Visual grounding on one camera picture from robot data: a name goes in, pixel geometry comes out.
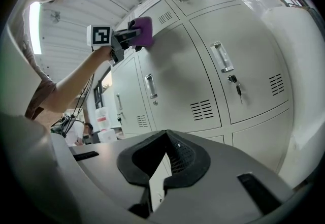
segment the fluorescent lamp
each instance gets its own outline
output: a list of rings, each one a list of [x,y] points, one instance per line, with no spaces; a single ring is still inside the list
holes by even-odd
[[[40,7],[39,2],[34,2],[29,7],[29,33],[34,54],[42,54],[39,30]]]

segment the white paper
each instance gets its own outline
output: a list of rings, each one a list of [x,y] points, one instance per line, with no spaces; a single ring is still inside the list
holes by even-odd
[[[134,10],[134,16],[135,18],[142,15],[144,12],[146,12],[149,8],[153,7],[155,4],[157,4],[160,0],[147,0],[140,4],[135,10]]]

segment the black rubber mount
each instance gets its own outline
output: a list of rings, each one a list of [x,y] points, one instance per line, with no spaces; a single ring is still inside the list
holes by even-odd
[[[165,192],[194,185],[210,167],[210,156],[203,147],[171,130],[160,131],[122,151],[117,158],[117,167],[129,183],[149,187],[149,179],[165,153],[172,170],[172,176],[164,180]]]

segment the key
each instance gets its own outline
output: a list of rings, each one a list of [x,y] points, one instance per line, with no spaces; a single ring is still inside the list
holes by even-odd
[[[238,95],[239,95],[239,97],[240,97],[240,103],[243,104],[243,100],[242,100],[242,91],[241,91],[239,85],[236,86],[236,90],[237,90],[237,93],[238,93]]]

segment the window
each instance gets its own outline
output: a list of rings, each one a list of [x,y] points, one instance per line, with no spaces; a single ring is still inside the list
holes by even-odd
[[[111,67],[109,67],[107,71],[105,71],[102,78],[98,81],[97,86],[93,90],[96,109],[102,108],[104,106],[102,94],[111,85],[112,85],[112,73],[111,73]]]
[[[108,89],[110,86],[112,86],[112,72],[111,71],[109,71],[109,73],[102,80],[102,90],[103,90],[103,92],[106,89]]]

